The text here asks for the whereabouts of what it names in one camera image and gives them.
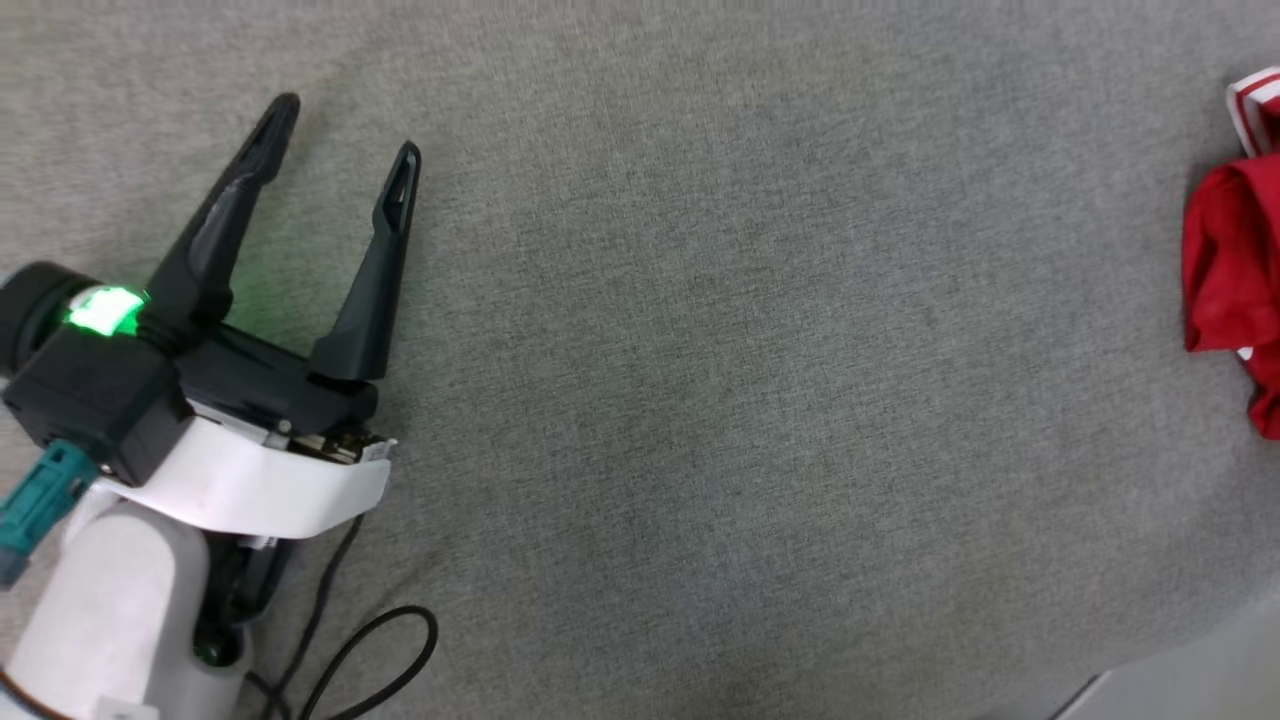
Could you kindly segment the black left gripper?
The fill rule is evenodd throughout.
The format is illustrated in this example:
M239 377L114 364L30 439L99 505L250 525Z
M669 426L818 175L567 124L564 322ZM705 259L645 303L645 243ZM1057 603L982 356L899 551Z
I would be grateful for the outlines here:
M148 338L193 346L221 323L230 278L261 190L280 170L300 115L280 94L227 164L148 279ZM399 306L421 154L404 142L372 208L372 237L330 332L306 359L221 324L175 359L186 396L261 427L289 421L298 436L362 425L378 410ZM63 324L70 301L99 281L56 263L31 263L3 279L3 378L10 379Z

